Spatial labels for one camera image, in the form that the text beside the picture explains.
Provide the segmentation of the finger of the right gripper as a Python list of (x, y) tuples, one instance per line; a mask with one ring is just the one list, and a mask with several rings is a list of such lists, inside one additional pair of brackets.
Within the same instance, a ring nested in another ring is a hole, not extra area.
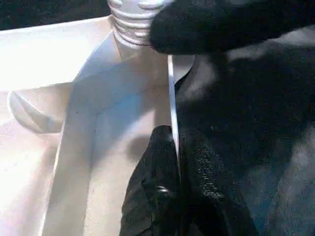
[(228, 51), (315, 23), (313, 0), (176, 0), (152, 20), (149, 41), (171, 55)]

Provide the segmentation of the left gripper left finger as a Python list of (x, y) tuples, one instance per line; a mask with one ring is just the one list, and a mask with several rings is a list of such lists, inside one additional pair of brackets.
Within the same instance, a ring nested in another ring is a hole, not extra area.
[(126, 188), (120, 235), (174, 236), (182, 213), (170, 126), (156, 127)]

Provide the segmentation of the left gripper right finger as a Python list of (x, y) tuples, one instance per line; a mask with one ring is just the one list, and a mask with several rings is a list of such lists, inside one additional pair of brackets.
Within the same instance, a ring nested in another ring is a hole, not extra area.
[(198, 130), (180, 131), (188, 217), (203, 236), (256, 236), (225, 142)]

